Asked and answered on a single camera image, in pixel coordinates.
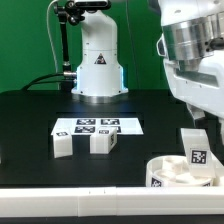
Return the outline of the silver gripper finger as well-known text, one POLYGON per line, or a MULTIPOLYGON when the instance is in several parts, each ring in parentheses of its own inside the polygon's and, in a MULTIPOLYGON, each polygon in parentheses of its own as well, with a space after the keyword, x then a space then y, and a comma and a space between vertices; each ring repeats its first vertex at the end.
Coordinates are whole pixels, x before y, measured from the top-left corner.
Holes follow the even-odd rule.
POLYGON ((191 104, 186 104, 186 106, 193 119, 194 126, 197 129, 204 129, 206 126, 206 116, 204 111, 191 104))

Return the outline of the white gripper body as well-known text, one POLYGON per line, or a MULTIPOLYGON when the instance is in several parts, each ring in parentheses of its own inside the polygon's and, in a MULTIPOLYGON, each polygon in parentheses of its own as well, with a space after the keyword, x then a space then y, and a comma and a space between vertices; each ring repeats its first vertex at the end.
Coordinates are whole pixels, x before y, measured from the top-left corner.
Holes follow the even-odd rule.
POLYGON ((168 59, 164 35, 157 41, 157 53, 172 95, 188 105, 224 119, 224 50, 203 58, 196 71, 182 72, 176 61, 168 59))

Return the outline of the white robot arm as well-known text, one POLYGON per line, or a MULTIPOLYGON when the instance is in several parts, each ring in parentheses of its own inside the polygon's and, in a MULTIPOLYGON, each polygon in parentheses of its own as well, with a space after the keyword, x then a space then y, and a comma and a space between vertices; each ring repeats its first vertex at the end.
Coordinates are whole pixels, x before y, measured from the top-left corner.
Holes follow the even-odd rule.
MULTIPOLYGON (((127 91, 118 67, 117 25, 109 0, 72 0, 81 11, 82 62, 74 94, 110 98, 127 91)), ((157 53, 172 95, 192 118, 207 113, 224 126, 224 0, 148 0, 161 16, 157 53)))

